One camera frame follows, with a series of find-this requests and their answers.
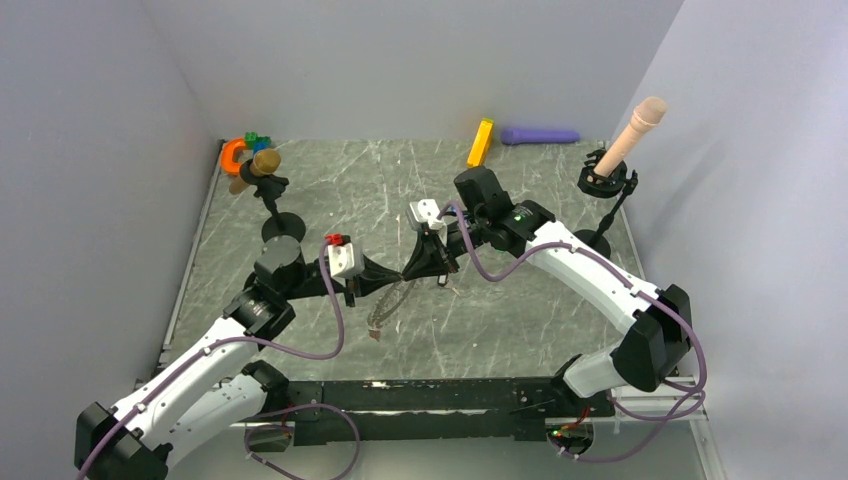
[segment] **red connector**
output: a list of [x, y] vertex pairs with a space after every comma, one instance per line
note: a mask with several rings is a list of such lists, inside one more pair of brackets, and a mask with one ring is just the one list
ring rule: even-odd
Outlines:
[[329, 235], [324, 235], [324, 239], [330, 242], [330, 245], [333, 245], [335, 247], [339, 247], [347, 243], [345, 242], [345, 239], [344, 237], [342, 237], [341, 233], [331, 233]]

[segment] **microphone-shaped object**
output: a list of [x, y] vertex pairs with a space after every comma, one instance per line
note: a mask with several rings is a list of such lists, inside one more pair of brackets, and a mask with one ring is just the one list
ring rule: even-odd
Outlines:
[[[256, 152], [256, 155], [253, 157], [253, 162], [250, 163], [248, 169], [254, 177], [265, 177], [277, 171], [277, 168], [280, 166], [280, 161], [280, 154], [276, 150], [266, 148]], [[245, 182], [244, 179], [241, 178], [241, 173], [239, 173], [239, 176], [234, 178], [230, 183], [230, 193], [238, 195], [248, 186], [250, 186], [250, 184]]]
[[609, 177], [624, 160], [624, 157], [630, 153], [630, 150], [642, 139], [642, 136], [660, 123], [666, 111], [668, 111], [668, 104], [659, 97], [648, 97], [643, 100], [633, 110], [630, 123], [624, 127], [624, 131], [595, 165], [592, 172], [602, 177]]

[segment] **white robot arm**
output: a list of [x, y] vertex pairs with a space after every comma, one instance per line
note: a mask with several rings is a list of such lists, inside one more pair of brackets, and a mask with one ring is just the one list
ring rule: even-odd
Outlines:
[[536, 202], [513, 204], [485, 167], [466, 170], [454, 184], [467, 208], [465, 214], [457, 211], [458, 205], [449, 212], [459, 217], [455, 223], [441, 222], [432, 199], [410, 203], [407, 218], [419, 241], [404, 278], [454, 273], [457, 257], [485, 243], [523, 258], [586, 298], [624, 335], [595, 353], [572, 358], [558, 372], [575, 403], [625, 385], [656, 390], [689, 351], [690, 341], [654, 304], [669, 307], [691, 324], [686, 292], [675, 285], [660, 290], [601, 258]]
[[[330, 235], [327, 243], [330, 267], [325, 279], [318, 272], [318, 260], [304, 262], [294, 238], [267, 242], [245, 289], [197, 343], [111, 408], [93, 403], [84, 410], [77, 419], [74, 453], [79, 478], [164, 479], [169, 469], [228, 426], [286, 407], [288, 379], [265, 362], [247, 362], [273, 345], [270, 340], [294, 319], [288, 301], [332, 290], [353, 306], [355, 297], [400, 280], [397, 272], [365, 257], [349, 238]], [[340, 338], [336, 350], [324, 355], [275, 348], [325, 359], [335, 356], [341, 345]], [[212, 389], [225, 377], [232, 380]]]

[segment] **marble surface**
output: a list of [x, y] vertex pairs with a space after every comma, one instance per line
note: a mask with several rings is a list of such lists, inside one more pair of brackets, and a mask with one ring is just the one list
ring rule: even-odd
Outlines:
[[[575, 182], [584, 155], [599, 145], [493, 144], [486, 165], [516, 203], [533, 199], [572, 230], [595, 227], [613, 200], [588, 197]], [[278, 205], [306, 222], [307, 262], [315, 259], [326, 233], [339, 232], [359, 242], [373, 260], [401, 270], [415, 243], [404, 208], [422, 198], [458, 199], [453, 178], [465, 168], [470, 147], [455, 140], [282, 143], [277, 173], [291, 185]], [[176, 355], [197, 341], [239, 292], [262, 246], [259, 232], [267, 211], [252, 188], [233, 196], [228, 184], [222, 174], [213, 193], [170, 342]], [[636, 274], [622, 220], [607, 233], [612, 260]], [[485, 246], [479, 253], [489, 271], [512, 260]], [[357, 299], [354, 308], [342, 307], [346, 343], [335, 359], [308, 361], [271, 349], [259, 357], [295, 380], [531, 376], [553, 374], [572, 355], [620, 338], [588, 301], [530, 265], [497, 284], [483, 280], [467, 256], [460, 267], [452, 277], [456, 291], [424, 279], [390, 292], [383, 307], [405, 300], [384, 320], [379, 341], [372, 338], [378, 326], [368, 322], [374, 323], [373, 310], [389, 287]], [[276, 341], [309, 352], [331, 351], [337, 333], [328, 299], [291, 303], [297, 318]]]

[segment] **white wall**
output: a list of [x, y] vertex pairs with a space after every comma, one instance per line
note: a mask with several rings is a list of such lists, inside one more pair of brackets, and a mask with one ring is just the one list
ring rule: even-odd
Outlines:
[[843, 0], [686, 0], [631, 102], [670, 105], [627, 214], [692, 296], [732, 479], [848, 469], [846, 26]]
[[215, 142], [137, 1], [0, 8], [0, 477], [73, 478], [74, 424], [150, 371]]
[[610, 138], [682, 0], [144, 0], [222, 137]]

